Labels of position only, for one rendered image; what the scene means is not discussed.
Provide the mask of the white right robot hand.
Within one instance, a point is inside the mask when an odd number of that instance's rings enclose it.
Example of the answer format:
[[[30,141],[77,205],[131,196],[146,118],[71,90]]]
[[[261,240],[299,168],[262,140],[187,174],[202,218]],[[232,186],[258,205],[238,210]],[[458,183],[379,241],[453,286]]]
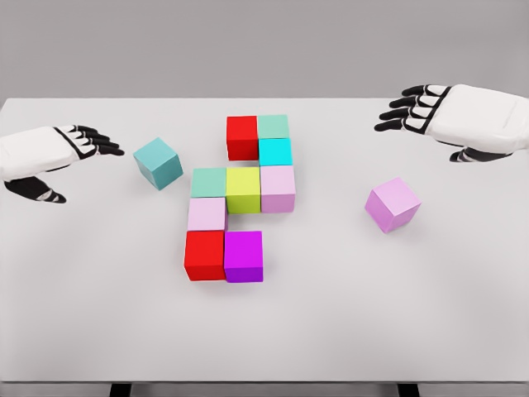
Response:
[[[529,98],[466,84],[406,88],[375,131],[404,130],[459,150],[451,162],[490,162],[529,151]]]

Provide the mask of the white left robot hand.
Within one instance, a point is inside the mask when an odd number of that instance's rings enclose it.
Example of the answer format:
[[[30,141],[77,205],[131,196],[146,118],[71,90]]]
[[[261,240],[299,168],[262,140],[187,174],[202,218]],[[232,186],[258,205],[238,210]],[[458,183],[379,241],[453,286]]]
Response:
[[[65,203],[64,195],[38,178],[96,155],[124,155],[124,150],[97,129],[83,125],[37,127],[0,137],[0,180],[25,199]]]

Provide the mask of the orchid pink cube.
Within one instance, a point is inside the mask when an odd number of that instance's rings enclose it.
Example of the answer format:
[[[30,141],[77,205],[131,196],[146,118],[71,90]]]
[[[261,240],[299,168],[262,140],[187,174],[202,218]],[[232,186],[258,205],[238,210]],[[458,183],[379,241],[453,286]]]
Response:
[[[365,210],[383,233],[409,223],[422,201],[401,178],[397,177],[371,189]]]

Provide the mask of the teal cube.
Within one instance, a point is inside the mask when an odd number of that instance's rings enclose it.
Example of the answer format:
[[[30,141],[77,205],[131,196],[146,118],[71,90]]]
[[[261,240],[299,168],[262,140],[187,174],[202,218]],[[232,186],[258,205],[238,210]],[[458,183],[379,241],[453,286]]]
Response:
[[[135,151],[133,157],[140,172],[158,190],[183,175],[179,155],[159,137]]]

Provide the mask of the mint green cube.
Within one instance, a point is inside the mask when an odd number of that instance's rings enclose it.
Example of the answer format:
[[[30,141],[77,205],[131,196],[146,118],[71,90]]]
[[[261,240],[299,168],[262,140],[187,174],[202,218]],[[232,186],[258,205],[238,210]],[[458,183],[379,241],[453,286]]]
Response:
[[[288,116],[286,114],[259,115],[257,130],[259,139],[289,138]]]
[[[226,168],[197,168],[193,170],[191,197],[218,198],[226,196]]]

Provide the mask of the pale pink cube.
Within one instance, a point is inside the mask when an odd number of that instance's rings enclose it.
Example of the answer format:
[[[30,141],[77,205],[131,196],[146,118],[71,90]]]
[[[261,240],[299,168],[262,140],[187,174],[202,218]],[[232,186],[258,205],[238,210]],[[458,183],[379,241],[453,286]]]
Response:
[[[292,165],[269,165],[260,168],[261,212],[291,213],[296,186]]]
[[[225,231],[227,229],[226,199],[191,198],[188,208],[189,231]]]

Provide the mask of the red cube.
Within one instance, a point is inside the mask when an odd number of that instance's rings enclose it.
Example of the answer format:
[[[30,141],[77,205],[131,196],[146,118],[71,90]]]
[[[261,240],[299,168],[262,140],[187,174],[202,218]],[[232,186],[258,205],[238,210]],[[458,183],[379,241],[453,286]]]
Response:
[[[188,231],[184,269],[191,281],[224,280],[224,231]]]
[[[226,118],[226,148],[229,161],[259,159],[257,116]]]

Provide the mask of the cyan cube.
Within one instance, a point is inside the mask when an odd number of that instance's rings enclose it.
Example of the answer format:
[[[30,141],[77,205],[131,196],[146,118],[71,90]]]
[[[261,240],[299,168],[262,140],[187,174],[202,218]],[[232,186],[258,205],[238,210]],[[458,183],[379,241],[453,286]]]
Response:
[[[292,165],[292,147],[289,138],[259,139],[260,166]]]

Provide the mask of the yellow-green cube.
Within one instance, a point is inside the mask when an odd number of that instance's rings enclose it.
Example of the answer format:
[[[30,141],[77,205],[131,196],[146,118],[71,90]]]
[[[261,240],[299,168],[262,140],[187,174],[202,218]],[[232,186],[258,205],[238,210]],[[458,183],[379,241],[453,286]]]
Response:
[[[226,205],[229,214],[261,212],[259,167],[226,169]]]

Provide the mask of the magenta cube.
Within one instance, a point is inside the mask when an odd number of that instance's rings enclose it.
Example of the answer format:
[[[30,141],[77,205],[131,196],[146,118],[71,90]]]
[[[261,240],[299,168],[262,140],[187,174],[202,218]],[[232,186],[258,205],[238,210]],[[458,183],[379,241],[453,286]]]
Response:
[[[226,232],[224,271],[228,283],[264,280],[262,231]]]

